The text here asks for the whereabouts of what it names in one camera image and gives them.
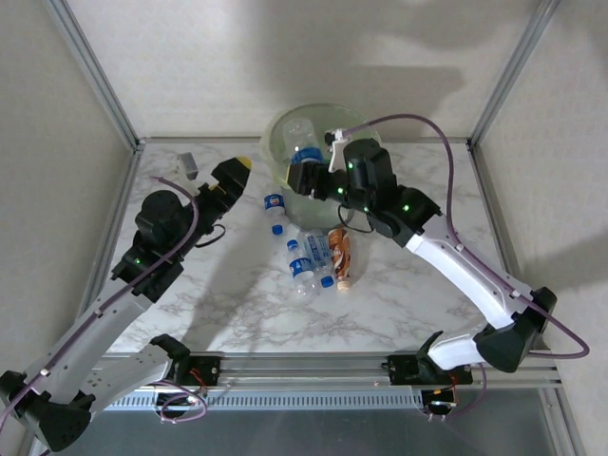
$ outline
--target white wall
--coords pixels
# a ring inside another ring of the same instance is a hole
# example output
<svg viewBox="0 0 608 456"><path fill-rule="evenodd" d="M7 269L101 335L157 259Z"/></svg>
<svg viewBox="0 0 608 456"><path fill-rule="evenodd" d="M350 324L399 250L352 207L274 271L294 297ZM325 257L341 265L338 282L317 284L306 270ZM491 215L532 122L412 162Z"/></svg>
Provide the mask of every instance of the white wall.
<svg viewBox="0 0 608 456"><path fill-rule="evenodd" d="M259 135L331 102L468 136L540 0L69 0L142 136ZM387 123L384 139L432 136Z"/></svg>
<svg viewBox="0 0 608 456"><path fill-rule="evenodd" d="M0 372L73 321L127 157L43 2L2 2ZM4 456L22 434L9 424Z"/></svg>
<svg viewBox="0 0 608 456"><path fill-rule="evenodd" d="M484 157L523 277L591 345L560 373L590 455L608 454L608 3L561 2ZM550 328L555 352L576 345Z"/></svg>

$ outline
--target blue bottle cap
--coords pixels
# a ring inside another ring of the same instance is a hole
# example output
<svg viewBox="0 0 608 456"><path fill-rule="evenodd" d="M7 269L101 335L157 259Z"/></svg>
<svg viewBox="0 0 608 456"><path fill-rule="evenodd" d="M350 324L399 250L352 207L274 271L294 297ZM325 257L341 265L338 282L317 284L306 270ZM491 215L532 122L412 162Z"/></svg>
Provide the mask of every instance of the blue bottle cap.
<svg viewBox="0 0 608 456"><path fill-rule="evenodd" d="M330 276L326 276L321 279L321 286L323 288L330 288L332 285L333 279Z"/></svg>

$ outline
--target metal frame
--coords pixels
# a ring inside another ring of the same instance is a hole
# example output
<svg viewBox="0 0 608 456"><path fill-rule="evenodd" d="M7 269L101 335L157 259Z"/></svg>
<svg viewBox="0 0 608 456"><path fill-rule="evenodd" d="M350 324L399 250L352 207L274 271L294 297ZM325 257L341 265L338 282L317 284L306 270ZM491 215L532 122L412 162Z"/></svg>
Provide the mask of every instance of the metal frame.
<svg viewBox="0 0 608 456"><path fill-rule="evenodd" d="M480 142L496 118L504 100L521 73L532 50L539 41L560 0L541 0L535 9L523 35L510 56L503 74L492 92L484 111L471 133L470 139L453 138L453 143L467 143L472 166L482 193L484 208L492 225L497 248L504 268L517 274L519 268L504 221L498 209L496 197L487 175L484 156ZM125 143L133 150L133 155L124 173L123 183L117 195L114 211L106 223L104 237L95 257L93 270L86 285L86 292L81 304L81 312L101 290L110 266L112 252L124 218L138 165L142 156L144 143L140 141L126 117L124 110L112 90L105 74L95 58L82 30L67 4L67 0L44 0L58 29L66 38L67 44L81 65L85 76L119 129ZM255 142L259 137L174 137L149 138L150 143L183 143L183 142ZM423 138L413 143L437 143L434 138ZM218 387L212 391L224 397L226 394L268 395L273 391L365 391L368 394L384 393L390 387L388 376L380 368L382 360L388 353L212 353L223 358L222 371ZM102 369L116 358L124 357L120 353L111 353L104 357L95 369ZM481 375L473 369L474 384L469 387L479 388ZM549 360L529 358L524 360L522 368L514 374L488 369L488 387L496 388L536 388L546 405L545 417L553 438L557 454L584 455L576 425L562 390L561 380L555 364ZM149 394L151 387L143 388L137 393ZM28 454L37 455L41 450L39 443L31 446Z"/></svg>
<svg viewBox="0 0 608 456"><path fill-rule="evenodd" d="M118 128L123 141L131 149L136 149L139 144L137 133L126 117L121 103L105 77L104 71L86 40L85 34L67 4L67 0L45 0L44 4L50 12L57 29L61 31L66 39L68 47L81 66L95 94L100 102L102 102L112 122Z"/></svg>
<svg viewBox="0 0 608 456"><path fill-rule="evenodd" d="M513 87L522 72L523 66L539 42L542 32L549 23L559 3L560 0L541 0L532 14L530 22L528 22L527 27L523 31L522 38L520 38L519 43L515 46L503 74L485 105L479 121L477 121L475 128L473 128L473 132L471 133L473 148L482 141L485 133L487 133L487 130L492 125L498 111L503 106L504 100L511 91L511 87Z"/></svg>
<svg viewBox="0 0 608 456"><path fill-rule="evenodd" d="M390 390L395 387L390 385L389 373L382 369L382 363L391 354L395 353L192 353L193 356L221 357L218 385L214 390L223 391ZM414 354L414 351L403 351L403 354ZM109 353L94 370L101 371L131 355L132 353ZM490 366L485 366L485 370L487 387L490 389L562 388L557 367L550 359L526 358L515 373L501 372ZM473 384L459 386L461 390L477 390L482 386L481 370L473 366L471 372ZM440 387L441 385L424 385L413 388L433 390ZM155 388L175 391L171 387Z"/></svg>
<svg viewBox="0 0 608 456"><path fill-rule="evenodd" d="M145 142L140 142L131 154L124 170L123 179L116 198L112 204L112 211L105 222L104 234L99 244L91 272L85 285L85 292L78 307L78 315L82 314L91 302L98 296L104 287L107 274L110 270L112 254L116 248L116 242L123 225L124 213L129 203L129 197L133 188L133 183L137 177L137 170L140 167L142 154L145 149Z"/></svg>
<svg viewBox="0 0 608 456"><path fill-rule="evenodd" d="M148 143L175 144L175 143L258 143L260 136L152 136L143 138ZM468 138L448 138L452 144L468 143ZM413 144L435 144L441 140L437 137L418 138L408 140L388 139L385 143L413 143Z"/></svg>

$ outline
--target black cable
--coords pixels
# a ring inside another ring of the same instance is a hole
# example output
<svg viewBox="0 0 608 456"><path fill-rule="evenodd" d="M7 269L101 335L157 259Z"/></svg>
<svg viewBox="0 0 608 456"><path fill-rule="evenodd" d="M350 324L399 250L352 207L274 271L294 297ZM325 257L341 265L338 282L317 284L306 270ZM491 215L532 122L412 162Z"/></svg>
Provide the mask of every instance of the black cable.
<svg viewBox="0 0 608 456"><path fill-rule="evenodd" d="M366 230L360 230L359 228L353 228L351 226L349 226L349 224L344 221L344 219L342 218L342 212L340 211L344 206L342 204L340 204L338 206L338 218L340 219L340 223L342 223L344 226L346 226L349 230L353 230L356 231L357 233L363 233L364 235L368 235L369 233L373 233L373 228L370 228L368 231Z"/></svg>
<svg viewBox="0 0 608 456"><path fill-rule="evenodd" d="M213 225L213 227L214 228L219 227L219 228L221 228L223 230L223 232L221 233L221 235L219 235L217 237L214 237L211 240L208 240L206 242L202 242L200 244L195 244L194 246L197 249L201 249L202 247L207 247L208 245L211 245L211 244L213 244L215 242L218 242L220 239L222 239L224 237L224 235L226 234L226 227L224 225L222 225L220 223L216 223L215 225Z"/></svg>

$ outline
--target blue label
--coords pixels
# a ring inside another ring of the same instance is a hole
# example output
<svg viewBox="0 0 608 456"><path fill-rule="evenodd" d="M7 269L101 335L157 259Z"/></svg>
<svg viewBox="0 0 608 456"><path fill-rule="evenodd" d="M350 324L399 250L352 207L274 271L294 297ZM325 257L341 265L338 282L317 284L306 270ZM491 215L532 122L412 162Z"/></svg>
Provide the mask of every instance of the blue label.
<svg viewBox="0 0 608 456"><path fill-rule="evenodd" d="M277 193L264 197L264 209L270 209L271 207L285 207L283 197Z"/></svg>
<svg viewBox="0 0 608 456"><path fill-rule="evenodd" d="M323 155L318 147L306 147L298 152L295 152L292 157L292 164L303 162L323 162Z"/></svg>
<svg viewBox="0 0 608 456"><path fill-rule="evenodd" d="M316 247L316 239L314 239L314 236L308 236L306 239L308 240L308 245L311 247L311 253L313 254L314 261L323 261L321 259L321 255L319 254L319 249Z"/></svg>
<svg viewBox="0 0 608 456"><path fill-rule="evenodd" d="M289 263L289 270L292 272L292 276L295 277L298 274L312 271L313 265L307 258L298 258Z"/></svg>

